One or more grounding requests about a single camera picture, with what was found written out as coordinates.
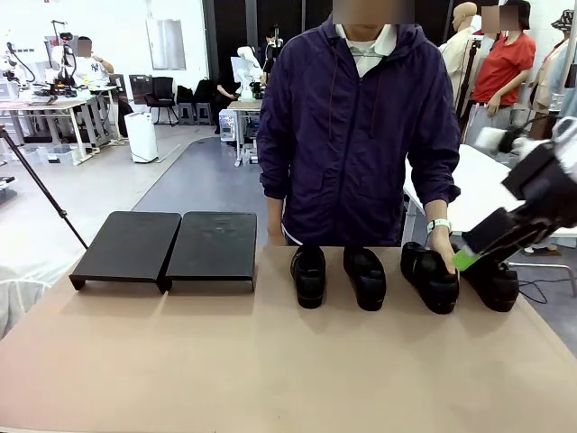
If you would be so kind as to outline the seated person in black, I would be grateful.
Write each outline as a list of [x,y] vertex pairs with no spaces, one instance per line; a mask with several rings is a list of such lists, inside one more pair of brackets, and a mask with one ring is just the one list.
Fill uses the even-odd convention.
[[239,82],[220,80],[216,85],[211,109],[215,123],[215,134],[221,133],[220,112],[238,99]]

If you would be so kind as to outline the black metal shoe stand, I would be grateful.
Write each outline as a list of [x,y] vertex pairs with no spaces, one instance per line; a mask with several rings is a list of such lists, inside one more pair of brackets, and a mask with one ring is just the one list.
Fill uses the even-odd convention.
[[182,216],[178,213],[115,211],[96,234],[69,280],[75,290],[88,281],[153,283],[171,289],[166,277]]
[[256,237],[253,213],[187,212],[166,270],[168,285],[202,295],[254,292]]

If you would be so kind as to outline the clear plastic bin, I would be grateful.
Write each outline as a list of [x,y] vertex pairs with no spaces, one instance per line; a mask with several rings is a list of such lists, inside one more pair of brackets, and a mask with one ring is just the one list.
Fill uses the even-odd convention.
[[77,159],[77,148],[68,144],[52,145],[46,149],[48,164],[74,165]]

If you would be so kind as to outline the black office chair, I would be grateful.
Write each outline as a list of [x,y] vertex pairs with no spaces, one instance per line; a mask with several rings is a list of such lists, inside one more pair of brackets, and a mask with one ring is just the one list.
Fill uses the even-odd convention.
[[149,112],[153,108],[157,109],[156,124],[160,123],[160,112],[162,109],[167,113],[170,126],[173,126],[178,121],[174,110],[176,100],[173,84],[173,78],[171,77],[153,77],[151,79],[151,93],[146,94],[144,99]]

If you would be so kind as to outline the seated man in white shirt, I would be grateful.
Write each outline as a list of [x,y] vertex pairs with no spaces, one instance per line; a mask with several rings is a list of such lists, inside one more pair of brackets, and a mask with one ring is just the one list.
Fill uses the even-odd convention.
[[76,85],[87,87],[107,86],[114,67],[93,52],[93,43],[87,36],[79,36],[76,55],[76,71],[73,77]]

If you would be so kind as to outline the black tripod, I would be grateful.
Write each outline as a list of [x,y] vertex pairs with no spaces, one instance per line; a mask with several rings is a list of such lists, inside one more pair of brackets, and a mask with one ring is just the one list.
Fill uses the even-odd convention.
[[30,175],[32,180],[35,182],[35,184],[38,186],[38,188],[40,189],[40,191],[42,192],[44,197],[49,200],[50,204],[52,205],[52,207],[54,208],[56,213],[59,215],[59,217],[66,223],[66,225],[69,227],[69,229],[71,230],[73,235],[78,239],[78,241],[81,243],[81,245],[87,250],[88,249],[87,243],[81,237],[78,230],[69,221],[67,211],[64,210],[60,206],[58,201],[52,196],[52,194],[50,193],[48,188],[44,185],[44,183],[42,182],[41,178],[38,176],[38,174],[36,173],[34,168],[25,159],[25,157],[23,156],[23,154],[19,150],[18,146],[14,143],[12,138],[9,136],[9,134],[5,130],[5,126],[3,124],[0,124],[0,139],[3,139],[7,143],[8,147],[13,151],[13,153],[15,154],[17,159],[20,161],[20,163],[26,169],[26,171],[28,172],[28,174]]

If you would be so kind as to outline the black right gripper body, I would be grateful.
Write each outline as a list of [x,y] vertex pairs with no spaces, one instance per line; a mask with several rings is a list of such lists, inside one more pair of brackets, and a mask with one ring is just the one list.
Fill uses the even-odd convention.
[[513,211],[522,221],[557,228],[577,226],[577,180],[557,158],[552,142],[537,145],[501,184],[523,201]]

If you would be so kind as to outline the white air purifier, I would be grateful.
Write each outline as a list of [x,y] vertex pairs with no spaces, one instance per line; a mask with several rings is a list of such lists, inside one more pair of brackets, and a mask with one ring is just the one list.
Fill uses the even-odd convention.
[[158,146],[150,113],[130,113],[124,117],[132,160],[150,163],[158,160]]

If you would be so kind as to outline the black lace-up leather shoe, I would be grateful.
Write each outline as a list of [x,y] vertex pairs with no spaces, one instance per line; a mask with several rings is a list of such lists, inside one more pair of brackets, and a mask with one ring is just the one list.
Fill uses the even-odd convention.
[[325,296],[325,256],[318,246],[301,245],[290,265],[297,301],[301,308],[319,308]]

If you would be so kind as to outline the long wooden lab table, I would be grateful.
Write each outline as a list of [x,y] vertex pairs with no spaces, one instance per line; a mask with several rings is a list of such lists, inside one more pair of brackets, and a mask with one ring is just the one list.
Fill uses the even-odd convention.
[[114,108],[101,95],[59,98],[53,102],[15,99],[0,101],[0,122],[6,127],[14,143],[23,146],[25,138],[36,134],[35,125],[48,128],[50,142],[47,155],[56,158],[55,146],[63,146],[70,138],[71,163],[78,166],[100,153],[102,147],[118,137],[117,128],[110,122]]

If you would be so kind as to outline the black monitor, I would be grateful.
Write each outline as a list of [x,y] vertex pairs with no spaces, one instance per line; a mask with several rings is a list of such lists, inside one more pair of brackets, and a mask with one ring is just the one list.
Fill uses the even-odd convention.
[[147,105],[146,97],[153,93],[150,75],[130,75],[130,88],[136,105]]

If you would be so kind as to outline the mannequin in beige coat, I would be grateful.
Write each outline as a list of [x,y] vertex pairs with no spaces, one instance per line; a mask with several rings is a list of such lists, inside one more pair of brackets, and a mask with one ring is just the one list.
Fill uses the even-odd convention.
[[440,51],[453,87],[455,112],[461,118],[472,92],[481,49],[481,17],[474,2],[464,2],[453,9],[453,28],[455,34]]

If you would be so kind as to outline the small wooden lab table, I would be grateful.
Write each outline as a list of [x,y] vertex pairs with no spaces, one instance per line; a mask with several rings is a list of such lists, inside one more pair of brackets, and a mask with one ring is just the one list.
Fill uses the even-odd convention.
[[258,162],[256,136],[260,126],[261,101],[233,101],[227,109],[237,114],[234,167]]

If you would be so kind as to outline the person's left forearm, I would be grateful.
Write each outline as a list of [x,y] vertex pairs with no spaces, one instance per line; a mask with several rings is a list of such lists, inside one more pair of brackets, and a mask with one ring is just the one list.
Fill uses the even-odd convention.
[[448,219],[448,204],[442,199],[436,199],[424,205],[426,221],[428,223],[436,220]]

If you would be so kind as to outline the black robot rig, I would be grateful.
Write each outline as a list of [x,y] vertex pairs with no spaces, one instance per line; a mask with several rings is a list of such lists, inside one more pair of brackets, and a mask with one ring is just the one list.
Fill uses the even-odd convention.
[[77,96],[78,87],[75,81],[78,67],[73,44],[75,36],[66,30],[66,22],[52,20],[50,23],[54,37],[45,40],[49,59],[49,67],[45,69],[45,83],[53,96],[73,98]]

